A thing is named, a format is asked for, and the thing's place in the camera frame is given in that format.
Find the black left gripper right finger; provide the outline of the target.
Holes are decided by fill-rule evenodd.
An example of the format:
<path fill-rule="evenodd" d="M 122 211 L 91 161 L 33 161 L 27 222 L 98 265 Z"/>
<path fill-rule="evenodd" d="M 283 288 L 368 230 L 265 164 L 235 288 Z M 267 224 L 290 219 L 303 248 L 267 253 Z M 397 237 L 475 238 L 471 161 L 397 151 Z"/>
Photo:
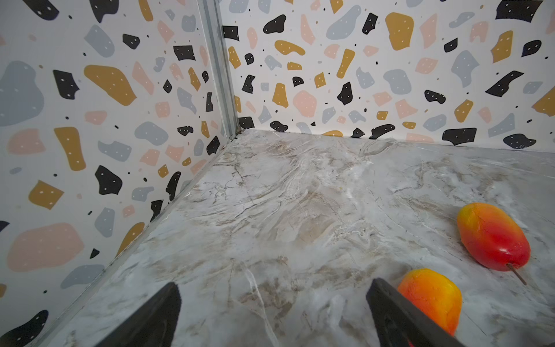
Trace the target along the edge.
<path fill-rule="evenodd" d="M 381 346 L 463 347 L 382 278 L 371 282 L 366 300 Z"/>

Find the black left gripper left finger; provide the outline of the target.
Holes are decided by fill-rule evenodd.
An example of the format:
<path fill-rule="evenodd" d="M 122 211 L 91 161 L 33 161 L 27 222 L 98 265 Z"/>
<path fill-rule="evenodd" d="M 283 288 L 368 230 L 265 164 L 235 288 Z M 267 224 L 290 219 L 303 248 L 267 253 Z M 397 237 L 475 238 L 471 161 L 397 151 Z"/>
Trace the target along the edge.
<path fill-rule="evenodd" d="M 167 283 L 97 346 L 171 346 L 181 307 L 178 286 Z"/>

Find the red orange fake mango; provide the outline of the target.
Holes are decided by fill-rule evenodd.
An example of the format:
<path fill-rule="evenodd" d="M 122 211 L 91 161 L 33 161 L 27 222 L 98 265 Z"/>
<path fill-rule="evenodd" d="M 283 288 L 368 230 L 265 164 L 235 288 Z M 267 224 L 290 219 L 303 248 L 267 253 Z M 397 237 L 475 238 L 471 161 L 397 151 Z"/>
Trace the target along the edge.
<path fill-rule="evenodd" d="M 463 298 L 447 277 L 430 269 L 409 272 L 397 290 L 451 336 L 458 328 Z"/>

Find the red yellow fake mango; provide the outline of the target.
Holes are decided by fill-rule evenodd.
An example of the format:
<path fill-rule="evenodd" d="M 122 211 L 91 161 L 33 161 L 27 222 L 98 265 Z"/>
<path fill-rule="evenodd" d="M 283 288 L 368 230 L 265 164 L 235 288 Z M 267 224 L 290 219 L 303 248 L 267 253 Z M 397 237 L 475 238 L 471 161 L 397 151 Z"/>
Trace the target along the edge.
<path fill-rule="evenodd" d="M 531 248 L 523 230 L 500 208 L 475 202 L 460 209 L 457 226 L 470 255 L 490 270 L 512 272 L 528 283 L 518 269 L 530 260 Z"/>

